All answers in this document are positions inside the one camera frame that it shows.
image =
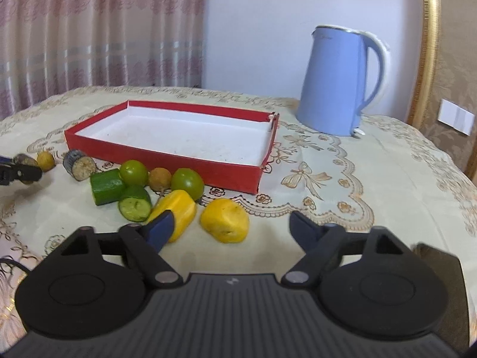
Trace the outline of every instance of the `table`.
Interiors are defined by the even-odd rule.
[[[88,181],[76,182],[61,166],[64,130],[128,99],[178,101],[280,113],[270,162],[257,195],[206,187],[195,221],[161,251],[179,273],[273,272],[280,278],[303,252],[288,232],[288,213],[349,231],[386,226],[408,246],[424,242],[456,254],[469,298],[472,340],[477,336],[477,192],[475,186],[416,129],[385,116],[364,116],[361,138],[337,138],[300,125],[297,101],[172,87],[88,87],[57,95],[0,123],[0,154],[49,150],[59,164],[37,184],[14,182],[0,194],[0,256],[34,267],[79,226],[116,231],[126,223],[116,204],[95,206]],[[113,163],[97,161],[100,170]],[[221,244],[198,223],[203,206],[229,197],[250,214],[241,244]],[[0,351],[23,328],[13,295],[22,275],[0,265]]]

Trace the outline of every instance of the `curtain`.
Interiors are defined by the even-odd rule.
[[[204,0],[0,0],[0,119],[89,85],[200,87]]]

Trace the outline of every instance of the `white wall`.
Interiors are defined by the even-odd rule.
[[[300,97],[318,24],[366,30],[391,49],[385,97],[366,112],[404,120],[421,41],[422,0],[207,0],[203,87]],[[368,92],[377,61],[370,58]]]

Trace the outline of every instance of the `kettle body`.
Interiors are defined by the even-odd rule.
[[[387,86],[390,55],[376,35],[338,26],[318,26],[296,113],[302,124],[330,135],[356,132],[361,111],[382,97]],[[378,82],[368,99],[368,48],[379,60]]]

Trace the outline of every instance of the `patterned curtain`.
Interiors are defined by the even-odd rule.
[[[200,86],[204,0],[0,0],[0,119],[89,85]]]

